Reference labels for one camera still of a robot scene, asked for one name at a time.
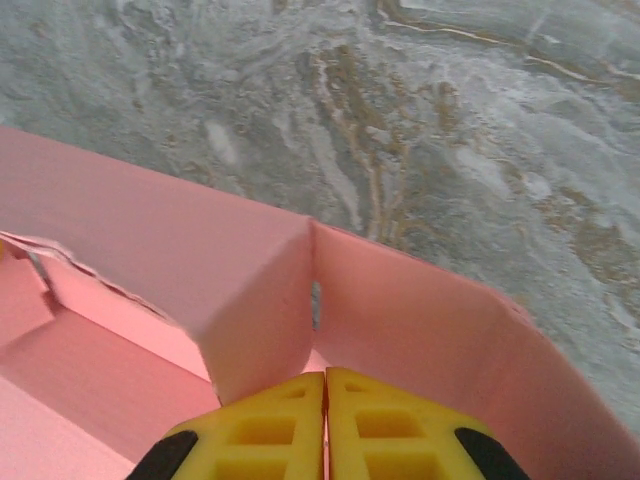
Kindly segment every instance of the yellow plastic object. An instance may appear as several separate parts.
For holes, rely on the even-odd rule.
[[[456,438],[488,428],[461,413],[344,368],[327,370],[332,480],[484,480]]]
[[[153,480],[320,480],[323,478],[324,374],[305,373],[252,397],[182,423],[165,436],[174,442],[164,458],[149,454],[129,478]],[[197,439],[171,465],[152,471],[184,448],[185,432]]]
[[[467,415],[332,367],[173,428],[128,480],[530,480]]]

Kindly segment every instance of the gray marble surface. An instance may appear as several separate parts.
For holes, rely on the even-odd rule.
[[[3,0],[0,120],[498,287],[640,434],[638,0]]]

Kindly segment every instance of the black rubber tip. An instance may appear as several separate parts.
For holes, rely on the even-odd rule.
[[[198,442],[198,434],[184,430],[157,442],[126,480],[171,480]]]
[[[471,428],[455,434],[487,480],[531,480],[497,440]]]

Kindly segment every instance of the square hole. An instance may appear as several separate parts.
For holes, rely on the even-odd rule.
[[[287,462],[280,459],[234,458],[216,463],[215,480],[283,480]]]
[[[304,388],[297,388],[296,390],[292,390],[287,393],[284,398],[294,399],[294,398],[303,398],[307,394],[307,391]]]
[[[291,445],[293,417],[253,417],[243,420],[229,438],[231,445]]]
[[[403,410],[364,410],[356,414],[360,438],[411,438],[424,436],[416,419]]]
[[[360,393],[360,392],[365,392],[365,391],[366,391],[366,390],[365,390],[363,387],[361,387],[360,385],[357,385],[357,384],[355,384],[355,383],[351,383],[351,382],[347,383],[347,384],[344,386],[344,389],[345,389],[347,392],[352,392],[352,393]]]
[[[453,480],[427,452],[371,452],[365,461],[370,480]]]

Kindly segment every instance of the pink cardboard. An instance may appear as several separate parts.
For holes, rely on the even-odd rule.
[[[4,349],[0,375],[124,458],[216,406],[199,348],[225,403],[341,365],[484,420],[533,478],[640,478],[636,439],[486,286],[4,127],[0,171],[0,237],[42,257],[64,307]]]
[[[0,256],[0,347],[53,320],[45,299],[47,286],[28,258],[5,248]]]
[[[3,478],[122,479],[131,472],[132,461],[2,377],[0,392]]]
[[[536,479],[638,479],[640,447],[498,292],[321,224],[315,348],[486,422]]]
[[[308,218],[3,126],[0,172],[0,238],[179,325],[221,377],[223,401],[304,367]],[[72,290],[69,305],[105,305],[95,288]]]

